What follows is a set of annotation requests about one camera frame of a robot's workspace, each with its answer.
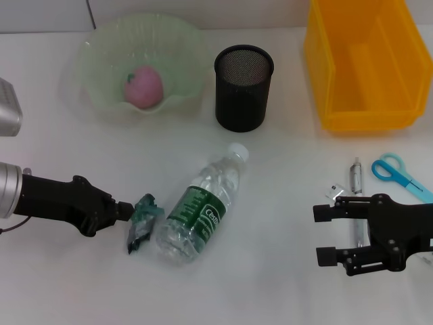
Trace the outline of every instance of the pen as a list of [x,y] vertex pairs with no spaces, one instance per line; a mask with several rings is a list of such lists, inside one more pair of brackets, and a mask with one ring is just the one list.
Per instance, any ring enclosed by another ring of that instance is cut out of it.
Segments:
[[[363,182],[362,182],[362,166],[359,158],[355,158],[355,162],[350,168],[350,186],[355,196],[363,196]],[[355,219],[354,225],[354,239],[356,247],[364,246],[364,222],[361,219]]]

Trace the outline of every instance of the white table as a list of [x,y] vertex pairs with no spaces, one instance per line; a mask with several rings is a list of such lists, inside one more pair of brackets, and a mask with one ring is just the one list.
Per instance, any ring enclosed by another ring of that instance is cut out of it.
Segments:
[[[433,53],[433,26],[421,26]],[[193,264],[173,268],[147,245],[128,256],[128,223],[94,238],[71,225],[31,219],[0,236],[2,324],[431,324],[433,268],[417,258],[404,272],[349,278],[317,266],[318,246],[346,247],[348,222],[314,223],[326,188],[348,182],[364,163],[367,194],[418,203],[395,183],[374,178],[371,163],[398,152],[412,175],[433,188],[433,102],[404,131],[335,137],[320,130],[302,54],[305,30],[207,31],[216,56],[249,43],[275,61],[267,117],[236,134],[214,118],[214,82],[201,110],[113,123],[96,115],[72,83],[85,33],[0,35],[0,77],[14,84],[24,124],[0,138],[0,160],[34,175],[85,176],[117,200],[151,192],[170,212],[191,177],[233,141],[250,150],[238,202]],[[1,221],[7,227],[22,220]]]

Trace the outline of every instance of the yellow storage box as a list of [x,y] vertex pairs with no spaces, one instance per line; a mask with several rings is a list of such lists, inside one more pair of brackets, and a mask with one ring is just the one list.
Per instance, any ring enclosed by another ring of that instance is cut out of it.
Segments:
[[311,0],[304,51],[324,129],[401,129],[424,113],[433,63],[404,0]]

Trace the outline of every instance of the green bottle label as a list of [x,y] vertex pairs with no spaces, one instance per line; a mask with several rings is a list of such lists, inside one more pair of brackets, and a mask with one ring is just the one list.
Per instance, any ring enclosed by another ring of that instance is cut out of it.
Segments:
[[206,243],[225,212],[224,204],[214,194],[189,186],[167,219],[182,222]]

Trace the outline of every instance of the scissors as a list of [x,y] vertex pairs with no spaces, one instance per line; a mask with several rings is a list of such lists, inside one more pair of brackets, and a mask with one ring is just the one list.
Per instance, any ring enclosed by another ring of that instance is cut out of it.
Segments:
[[[387,159],[389,161],[389,158],[397,161],[397,169],[386,162]],[[381,175],[378,172],[378,166],[389,172],[390,176]],[[414,178],[406,172],[405,162],[399,155],[391,152],[381,155],[379,160],[373,162],[371,170],[378,179],[382,181],[395,181],[424,203],[433,203],[433,193],[422,186],[420,182],[414,180]]]

